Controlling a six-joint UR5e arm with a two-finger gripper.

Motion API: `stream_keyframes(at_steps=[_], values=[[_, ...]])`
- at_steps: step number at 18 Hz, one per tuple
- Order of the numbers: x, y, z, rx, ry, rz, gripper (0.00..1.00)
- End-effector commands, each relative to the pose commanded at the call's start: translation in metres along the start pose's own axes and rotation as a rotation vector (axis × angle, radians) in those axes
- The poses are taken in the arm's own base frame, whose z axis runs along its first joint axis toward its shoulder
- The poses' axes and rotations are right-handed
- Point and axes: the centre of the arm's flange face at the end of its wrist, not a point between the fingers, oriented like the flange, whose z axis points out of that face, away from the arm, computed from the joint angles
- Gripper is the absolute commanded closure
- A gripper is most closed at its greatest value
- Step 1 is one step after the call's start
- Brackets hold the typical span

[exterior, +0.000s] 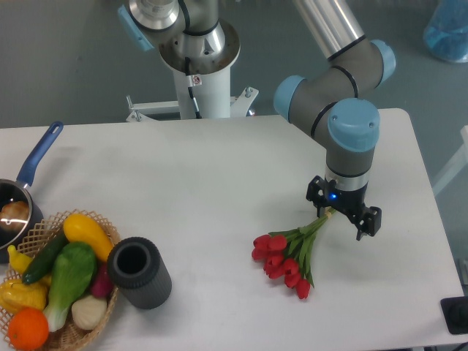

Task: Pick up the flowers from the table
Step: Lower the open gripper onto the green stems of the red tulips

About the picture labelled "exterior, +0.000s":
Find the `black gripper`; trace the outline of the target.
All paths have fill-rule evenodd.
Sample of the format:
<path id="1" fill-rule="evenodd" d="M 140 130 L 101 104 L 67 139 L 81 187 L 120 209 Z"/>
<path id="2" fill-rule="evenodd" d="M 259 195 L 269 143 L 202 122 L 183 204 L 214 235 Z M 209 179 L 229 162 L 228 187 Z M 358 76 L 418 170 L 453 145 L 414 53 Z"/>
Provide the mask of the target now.
<path id="1" fill-rule="evenodd" d="M 374 237 L 382 223 L 382 209 L 376 206 L 366 207 L 364 203 L 368 184 L 360 189 L 345 191 L 335 187 L 335 181 L 326 181 L 316 175 L 306 191 L 306 199 L 317 209 L 317 218 L 331 207 L 344 214 L 358 229 L 356 240 L 364 236 Z"/>

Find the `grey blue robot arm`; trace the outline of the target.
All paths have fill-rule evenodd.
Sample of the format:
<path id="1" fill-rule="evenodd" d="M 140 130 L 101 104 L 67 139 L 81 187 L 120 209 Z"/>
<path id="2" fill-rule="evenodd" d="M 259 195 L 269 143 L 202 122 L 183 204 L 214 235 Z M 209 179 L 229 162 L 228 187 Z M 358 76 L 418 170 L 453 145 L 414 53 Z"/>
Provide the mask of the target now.
<path id="1" fill-rule="evenodd" d="M 333 208 L 373 236 L 382 212 L 364 202 L 380 114 L 363 94 L 396 68 L 392 49 L 368 40 L 344 1 L 297 1 L 295 6 L 327 58 L 329 69 L 309 80 L 294 75 L 275 91 L 276 112 L 326 151 L 324 176 L 314 177 L 306 197 L 318 214 Z M 173 71 L 183 119 L 228 118 L 230 68 L 238 58 L 236 30 L 219 17 L 217 1 L 125 1 L 118 16 L 143 49 L 156 48 Z"/>

